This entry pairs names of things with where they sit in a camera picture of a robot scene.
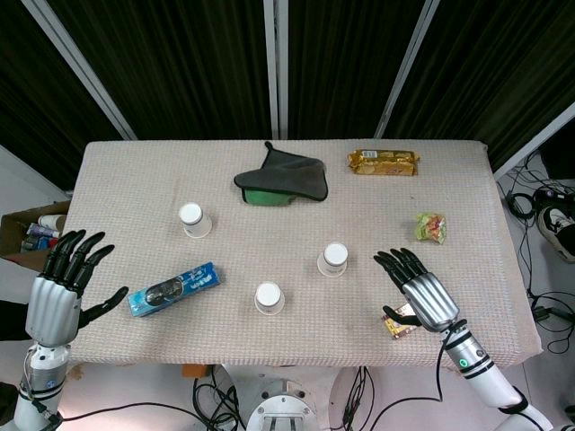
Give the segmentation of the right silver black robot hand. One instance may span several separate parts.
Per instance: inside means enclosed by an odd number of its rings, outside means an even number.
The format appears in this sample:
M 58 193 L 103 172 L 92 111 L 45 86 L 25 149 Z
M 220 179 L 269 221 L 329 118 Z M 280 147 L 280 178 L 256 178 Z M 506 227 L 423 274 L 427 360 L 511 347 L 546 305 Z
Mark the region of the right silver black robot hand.
M 430 332 L 450 329 L 460 313 L 455 301 L 438 278 L 406 248 L 379 251 L 373 257 L 398 287 L 411 306 L 413 315 L 401 315 L 390 306 L 383 311 L 388 318 L 406 326 L 422 326 Z

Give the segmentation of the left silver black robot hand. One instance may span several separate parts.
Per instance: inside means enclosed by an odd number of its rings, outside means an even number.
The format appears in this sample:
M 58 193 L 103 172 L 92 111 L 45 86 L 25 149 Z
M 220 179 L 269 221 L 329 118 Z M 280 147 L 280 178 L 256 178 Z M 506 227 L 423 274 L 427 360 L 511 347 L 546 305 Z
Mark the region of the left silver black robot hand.
M 86 230 L 81 229 L 60 238 L 32 283 L 25 331 L 44 347 L 71 343 L 80 329 L 113 310 L 128 293 L 123 286 L 104 302 L 82 308 L 94 270 L 114 250 L 112 244 L 94 248 L 104 239 L 104 232 L 85 235 Z

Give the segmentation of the white paper cup blue band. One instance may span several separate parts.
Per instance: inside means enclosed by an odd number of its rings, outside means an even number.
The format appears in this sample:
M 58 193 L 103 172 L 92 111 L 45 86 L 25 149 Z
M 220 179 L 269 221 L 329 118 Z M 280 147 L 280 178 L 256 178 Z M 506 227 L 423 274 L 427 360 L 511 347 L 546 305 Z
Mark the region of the white paper cup blue band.
M 212 229 L 210 216 L 205 213 L 196 202 L 184 204 L 179 210 L 179 218 L 182 222 L 184 232 L 190 238 L 203 238 L 207 236 Z
M 285 305 L 285 296 L 280 287 L 272 282 L 264 282 L 258 285 L 254 304 L 256 309 L 268 316 L 279 314 Z
M 326 277 L 340 277 L 347 268 L 349 252 L 340 242 L 328 244 L 319 254 L 316 265 L 319 272 Z

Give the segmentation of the small red yellow box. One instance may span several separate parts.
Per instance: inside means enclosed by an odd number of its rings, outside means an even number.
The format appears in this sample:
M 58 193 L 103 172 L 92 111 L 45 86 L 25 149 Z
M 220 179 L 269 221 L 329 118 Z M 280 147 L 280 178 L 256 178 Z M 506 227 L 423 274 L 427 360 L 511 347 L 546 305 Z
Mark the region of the small red yellow box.
M 394 311 L 402 317 L 414 314 L 411 305 L 408 303 L 395 308 Z M 384 328 L 390 333 L 393 339 L 406 337 L 408 334 L 417 329 L 416 325 L 405 325 L 394 321 L 386 312 L 384 312 L 382 315 L 382 322 Z

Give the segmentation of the blue red packet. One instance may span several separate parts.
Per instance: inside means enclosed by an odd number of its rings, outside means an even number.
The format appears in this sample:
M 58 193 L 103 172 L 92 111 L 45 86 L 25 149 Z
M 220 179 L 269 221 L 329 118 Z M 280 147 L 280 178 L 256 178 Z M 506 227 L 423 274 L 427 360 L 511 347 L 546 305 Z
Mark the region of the blue red packet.
M 21 243 L 21 252 L 42 251 L 53 247 L 58 242 L 58 238 L 47 236 L 29 236 Z

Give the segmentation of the green crumpled snack packet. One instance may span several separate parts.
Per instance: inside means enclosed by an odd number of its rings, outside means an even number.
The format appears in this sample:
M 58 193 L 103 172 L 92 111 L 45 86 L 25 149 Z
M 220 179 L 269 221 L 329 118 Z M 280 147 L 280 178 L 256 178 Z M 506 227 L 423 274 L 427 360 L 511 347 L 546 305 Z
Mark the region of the green crumpled snack packet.
M 419 241 L 433 241 L 443 244 L 447 237 L 446 218 L 436 213 L 418 213 L 416 215 L 415 236 Z

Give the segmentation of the purple packet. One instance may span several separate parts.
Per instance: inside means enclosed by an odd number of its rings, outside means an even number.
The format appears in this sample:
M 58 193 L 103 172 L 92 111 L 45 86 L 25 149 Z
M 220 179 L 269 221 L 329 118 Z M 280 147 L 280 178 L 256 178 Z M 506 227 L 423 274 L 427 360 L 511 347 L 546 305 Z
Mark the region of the purple packet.
M 49 238 L 59 238 L 60 232 L 48 227 L 44 227 L 40 224 L 32 223 L 29 225 L 27 235 L 38 236 L 38 237 L 49 237 Z

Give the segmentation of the brown cardboard box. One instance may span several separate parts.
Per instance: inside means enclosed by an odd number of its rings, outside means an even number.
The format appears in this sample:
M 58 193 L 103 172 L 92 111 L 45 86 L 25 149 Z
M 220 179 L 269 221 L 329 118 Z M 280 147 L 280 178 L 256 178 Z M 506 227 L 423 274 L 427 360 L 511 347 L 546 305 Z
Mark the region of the brown cardboard box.
M 0 219 L 0 259 L 41 272 L 49 250 L 21 252 L 22 241 L 29 225 L 37 222 L 40 216 L 66 215 L 69 206 L 69 201 L 62 201 L 3 215 Z

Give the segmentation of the blue cookie box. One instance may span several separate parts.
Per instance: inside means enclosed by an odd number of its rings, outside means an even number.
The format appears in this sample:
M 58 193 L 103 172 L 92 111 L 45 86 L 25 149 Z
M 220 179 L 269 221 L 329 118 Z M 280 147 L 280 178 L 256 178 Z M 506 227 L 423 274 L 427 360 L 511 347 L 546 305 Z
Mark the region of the blue cookie box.
M 133 317 L 144 317 L 219 285 L 220 277 L 214 263 L 207 262 L 129 295 L 128 306 Z

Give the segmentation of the beige woven tablecloth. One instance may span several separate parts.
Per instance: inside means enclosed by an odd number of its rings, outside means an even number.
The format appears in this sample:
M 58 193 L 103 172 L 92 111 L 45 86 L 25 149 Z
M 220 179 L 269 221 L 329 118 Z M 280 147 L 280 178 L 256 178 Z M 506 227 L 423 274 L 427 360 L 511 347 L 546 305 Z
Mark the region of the beige woven tablecloth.
M 286 207 L 243 202 L 234 177 L 261 166 L 261 141 L 93 142 L 84 152 L 67 230 L 105 232 L 113 252 L 83 297 L 91 307 L 121 286 L 153 286 L 206 262 L 221 283 L 146 317 L 126 303 L 79 331 L 76 361 L 111 364 L 433 365 L 440 341 L 417 329 L 393 339 L 384 305 L 404 297 L 374 261 L 407 248 L 434 273 L 494 362 L 519 364 L 541 341 L 485 144 L 469 140 L 348 139 L 278 141 L 283 151 L 325 164 L 323 202 Z M 358 175 L 356 149 L 403 150 L 420 157 L 414 176 Z M 190 238 L 180 208 L 196 202 L 210 233 Z M 443 244 L 419 241 L 418 213 L 447 221 Z M 316 265 L 332 242 L 349 252 L 340 277 Z M 261 283 L 285 296 L 273 316 L 254 304 Z

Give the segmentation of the gold biscuit package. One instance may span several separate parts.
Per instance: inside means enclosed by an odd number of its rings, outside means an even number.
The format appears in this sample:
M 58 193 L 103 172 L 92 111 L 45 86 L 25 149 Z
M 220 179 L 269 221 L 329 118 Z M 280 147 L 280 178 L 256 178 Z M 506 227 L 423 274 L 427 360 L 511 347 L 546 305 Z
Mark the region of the gold biscuit package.
M 412 151 L 356 149 L 347 155 L 347 160 L 358 175 L 414 176 L 420 157 Z

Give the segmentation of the grey microfibre cloth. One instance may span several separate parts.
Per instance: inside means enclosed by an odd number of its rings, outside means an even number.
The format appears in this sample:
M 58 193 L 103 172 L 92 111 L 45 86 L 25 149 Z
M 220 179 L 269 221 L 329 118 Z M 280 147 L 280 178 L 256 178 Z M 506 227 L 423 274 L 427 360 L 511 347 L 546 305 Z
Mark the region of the grey microfibre cloth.
M 265 142 L 266 156 L 257 170 L 242 172 L 234 177 L 240 190 L 255 189 L 293 195 L 323 202 L 329 189 L 323 161 L 279 150 Z

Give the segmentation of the green microfibre cloth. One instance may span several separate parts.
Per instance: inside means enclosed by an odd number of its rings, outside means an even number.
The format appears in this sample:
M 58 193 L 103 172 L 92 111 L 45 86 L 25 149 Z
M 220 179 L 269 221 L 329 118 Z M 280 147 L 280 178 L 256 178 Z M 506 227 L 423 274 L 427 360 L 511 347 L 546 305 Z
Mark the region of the green microfibre cloth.
M 255 189 L 242 189 L 243 201 L 256 207 L 288 206 L 296 197 L 293 195 Z

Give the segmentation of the black pleated curtain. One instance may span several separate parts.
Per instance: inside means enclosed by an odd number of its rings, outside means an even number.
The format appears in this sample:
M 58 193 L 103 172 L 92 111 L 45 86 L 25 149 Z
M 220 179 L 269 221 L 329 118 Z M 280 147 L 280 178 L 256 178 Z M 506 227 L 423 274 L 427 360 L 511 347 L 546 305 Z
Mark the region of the black pleated curtain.
M 424 4 L 289 0 L 289 137 L 372 137 Z
M 119 138 L 21 0 L 0 0 L 0 146 L 71 190 L 86 146 Z
M 575 102 L 575 0 L 440 0 L 385 128 L 476 140 L 491 167 Z
M 48 0 L 140 140 L 271 136 L 262 0 Z

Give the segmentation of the white partition post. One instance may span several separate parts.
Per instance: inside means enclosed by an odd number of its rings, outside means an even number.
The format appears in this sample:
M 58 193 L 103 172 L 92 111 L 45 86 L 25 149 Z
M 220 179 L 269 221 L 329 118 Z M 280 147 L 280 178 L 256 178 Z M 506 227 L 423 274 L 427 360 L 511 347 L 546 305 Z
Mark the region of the white partition post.
M 420 10 L 420 15 L 414 26 L 410 41 L 404 52 L 402 62 L 396 73 L 394 83 L 388 94 L 383 112 L 378 121 L 375 139 L 381 139 L 384 136 L 386 128 L 392 117 L 394 107 L 399 99 L 405 82 L 411 72 L 413 64 L 418 56 L 420 47 L 426 38 L 429 27 L 433 22 L 436 12 L 441 4 L 441 0 L 425 0 Z
M 289 0 L 262 0 L 272 138 L 288 139 Z
M 526 158 L 542 144 L 553 137 L 559 130 L 575 118 L 575 101 L 562 111 L 547 126 L 535 134 L 526 144 L 511 155 L 494 173 L 495 180 L 500 180 L 508 171 L 517 166 L 521 160 Z
M 98 75 L 59 20 L 47 0 L 20 0 L 31 18 L 40 26 L 59 55 L 80 81 L 103 115 L 124 140 L 138 140 L 133 128 L 111 98 Z

